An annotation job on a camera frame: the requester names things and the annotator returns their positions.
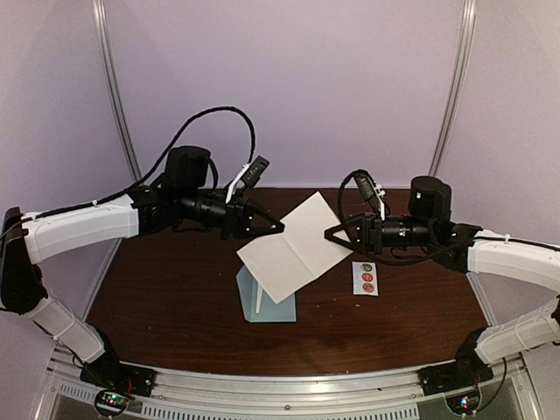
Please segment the beige ornate letter paper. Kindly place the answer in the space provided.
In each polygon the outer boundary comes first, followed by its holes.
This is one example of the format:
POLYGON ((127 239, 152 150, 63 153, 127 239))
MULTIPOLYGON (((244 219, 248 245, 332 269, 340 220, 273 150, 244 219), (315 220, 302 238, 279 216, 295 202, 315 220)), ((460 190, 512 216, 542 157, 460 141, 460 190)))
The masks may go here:
POLYGON ((255 295, 255 314, 259 314, 261 311, 263 300, 263 287, 260 283, 256 283, 256 295, 255 295))

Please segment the light blue envelope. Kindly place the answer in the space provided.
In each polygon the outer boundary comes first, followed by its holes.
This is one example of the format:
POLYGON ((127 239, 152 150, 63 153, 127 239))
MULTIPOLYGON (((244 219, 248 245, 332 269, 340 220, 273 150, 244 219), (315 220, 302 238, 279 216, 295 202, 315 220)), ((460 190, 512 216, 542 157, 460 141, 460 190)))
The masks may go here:
POLYGON ((262 306, 259 314, 256 308, 256 283, 249 270, 242 266, 236 275, 238 292, 241 300, 243 317, 249 323, 295 323, 297 321, 297 304, 294 294, 276 304, 263 291, 262 306))

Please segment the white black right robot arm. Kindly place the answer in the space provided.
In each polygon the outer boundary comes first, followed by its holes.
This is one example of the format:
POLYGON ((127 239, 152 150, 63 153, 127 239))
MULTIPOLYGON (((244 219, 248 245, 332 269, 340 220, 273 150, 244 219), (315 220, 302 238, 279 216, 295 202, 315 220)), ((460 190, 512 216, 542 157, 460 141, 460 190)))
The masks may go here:
MULTIPOLYGON (((559 247, 497 234, 483 227, 451 220, 452 189, 432 176, 410 182, 408 214, 395 216, 387 208, 385 192, 364 170, 353 171, 343 184, 354 182, 365 201, 376 199, 369 213, 345 217, 337 205, 339 225, 325 231, 325 239, 393 267, 433 261, 460 273, 508 277, 559 291, 559 247)), ((470 334, 449 366, 449 379, 468 385, 496 361, 559 342, 559 299, 511 321, 470 334)))

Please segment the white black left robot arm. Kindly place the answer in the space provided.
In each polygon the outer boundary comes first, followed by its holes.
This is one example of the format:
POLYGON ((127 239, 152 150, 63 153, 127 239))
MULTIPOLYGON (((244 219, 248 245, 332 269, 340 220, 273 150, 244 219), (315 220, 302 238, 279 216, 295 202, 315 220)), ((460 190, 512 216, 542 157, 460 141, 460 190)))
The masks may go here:
POLYGON ((284 224, 267 215, 237 185, 252 188, 268 168, 257 157, 245 164, 222 192, 203 187, 217 169, 209 150, 197 146, 171 149, 163 172, 150 185, 139 184, 114 198, 74 209, 43 213, 9 209, 1 233, 1 308, 25 316, 81 361, 87 375, 108 389, 125 382, 127 373, 109 339, 77 317, 42 282, 43 261, 97 242, 180 232, 184 221, 200 232, 214 228, 226 240, 280 234, 284 224))

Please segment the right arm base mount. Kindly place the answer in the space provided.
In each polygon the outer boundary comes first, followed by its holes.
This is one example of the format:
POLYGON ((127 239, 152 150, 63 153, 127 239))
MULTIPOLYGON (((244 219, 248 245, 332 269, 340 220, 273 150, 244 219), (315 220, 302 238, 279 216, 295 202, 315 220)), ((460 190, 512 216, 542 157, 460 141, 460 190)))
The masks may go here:
POLYGON ((451 413, 465 417, 481 408, 480 385, 494 378, 489 366, 468 360, 423 367, 417 375, 425 396, 443 394, 451 413))

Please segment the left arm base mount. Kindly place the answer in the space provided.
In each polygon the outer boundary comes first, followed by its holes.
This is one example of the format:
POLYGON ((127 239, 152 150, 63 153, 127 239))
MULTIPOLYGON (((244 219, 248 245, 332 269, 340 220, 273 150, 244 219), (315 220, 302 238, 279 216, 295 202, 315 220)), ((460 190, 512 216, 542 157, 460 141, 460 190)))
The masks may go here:
POLYGON ((87 363, 80 370, 82 382, 99 388, 93 405, 97 413, 106 418, 120 416, 137 403, 139 397, 150 397, 155 379, 156 371, 151 368, 122 363, 108 372, 87 363))

